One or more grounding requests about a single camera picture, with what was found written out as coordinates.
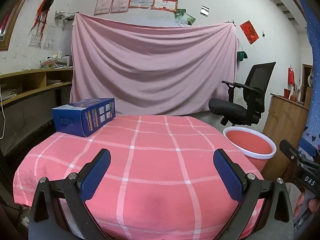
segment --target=green hanging container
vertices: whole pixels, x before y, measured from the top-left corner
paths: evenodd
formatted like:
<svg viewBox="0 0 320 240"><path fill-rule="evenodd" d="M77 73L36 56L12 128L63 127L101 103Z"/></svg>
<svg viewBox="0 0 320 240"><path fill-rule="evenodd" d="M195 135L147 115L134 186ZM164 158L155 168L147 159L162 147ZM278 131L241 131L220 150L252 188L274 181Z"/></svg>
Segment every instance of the green hanging container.
<svg viewBox="0 0 320 240"><path fill-rule="evenodd" d="M244 58L248 58L248 55L244 51L238 51L237 61L243 61Z"/></svg>

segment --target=white cable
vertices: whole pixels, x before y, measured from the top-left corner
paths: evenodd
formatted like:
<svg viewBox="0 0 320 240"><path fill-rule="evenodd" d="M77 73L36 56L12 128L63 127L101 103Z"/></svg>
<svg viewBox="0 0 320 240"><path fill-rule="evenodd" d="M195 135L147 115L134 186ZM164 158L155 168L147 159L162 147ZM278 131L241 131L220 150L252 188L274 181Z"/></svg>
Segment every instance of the white cable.
<svg viewBox="0 0 320 240"><path fill-rule="evenodd" d="M2 105L2 96L1 96L1 84L0 84L0 101L1 101L2 114L3 114L3 118L4 118L3 132L2 132L2 137L0 138L0 140L1 140L4 137L4 127L5 127L5 116L4 116L3 105Z"/></svg>

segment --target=finger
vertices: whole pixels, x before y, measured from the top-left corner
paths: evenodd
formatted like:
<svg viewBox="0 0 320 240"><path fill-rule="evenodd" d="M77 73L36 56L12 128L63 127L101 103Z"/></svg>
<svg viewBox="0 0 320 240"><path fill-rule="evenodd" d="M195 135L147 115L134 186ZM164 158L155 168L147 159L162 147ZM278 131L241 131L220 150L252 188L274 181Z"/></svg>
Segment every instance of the finger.
<svg viewBox="0 0 320 240"><path fill-rule="evenodd" d="M316 199L311 199L309 201L309 209L311 210L312 213L316 213L318 208L320 206L320 201Z"/></svg>
<svg viewBox="0 0 320 240"><path fill-rule="evenodd" d="M294 210L293 219L295 219L299 215L300 210L301 210L301 206L297 206L296 209Z"/></svg>
<svg viewBox="0 0 320 240"><path fill-rule="evenodd" d="M300 195L300 197L298 198L297 206L301 206L302 203L303 203L303 201L304 201L304 193L302 193L302 194Z"/></svg>

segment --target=silver bolt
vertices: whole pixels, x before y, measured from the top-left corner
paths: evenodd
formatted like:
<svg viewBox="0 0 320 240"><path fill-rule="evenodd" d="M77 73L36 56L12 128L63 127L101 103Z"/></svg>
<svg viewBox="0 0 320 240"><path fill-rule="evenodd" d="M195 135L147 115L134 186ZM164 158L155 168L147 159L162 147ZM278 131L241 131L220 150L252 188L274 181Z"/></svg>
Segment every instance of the silver bolt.
<svg viewBox="0 0 320 240"><path fill-rule="evenodd" d="M280 184L283 184L284 181L283 181L283 179L278 178L278 179L277 179L277 182L279 182Z"/></svg>
<svg viewBox="0 0 320 240"><path fill-rule="evenodd" d="M248 176L248 179L252 179L252 180L254 180L256 178L256 175L254 175L252 173L249 173L247 176Z"/></svg>
<svg viewBox="0 0 320 240"><path fill-rule="evenodd" d="M39 182L40 182L40 183L44 183L46 180L47 180L46 177L41 177L41 178L39 179Z"/></svg>
<svg viewBox="0 0 320 240"><path fill-rule="evenodd" d="M75 179L77 177L77 174L76 173L70 173L69 175L68 175L68 178L69 179Z"/></svg>

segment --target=pink sheet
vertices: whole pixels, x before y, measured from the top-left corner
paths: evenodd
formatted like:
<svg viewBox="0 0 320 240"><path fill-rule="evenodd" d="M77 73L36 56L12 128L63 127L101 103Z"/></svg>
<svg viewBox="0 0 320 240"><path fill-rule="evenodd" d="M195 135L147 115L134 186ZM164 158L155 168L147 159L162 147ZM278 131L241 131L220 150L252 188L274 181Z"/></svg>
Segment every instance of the pink sheet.
<svg viewBox="0 0 320 240"><path fill-rule="evenodd" d="M237 206L213 165L217 148L262 178L220 132L197 119L120 116L88 138L57 132L34 147L15 173L15 202L31 206L42 176L78 172L101 148L111 152L111 165L86 204L102 229L119 239L212 240Z"/></svg>
<svg viewBox="0 0 320 240"><path fill-rule="evenodd" d="M111 97L118 115L185 115L228 99L238 38L233 23L164 28L76 14L70 101Z"/></svg>

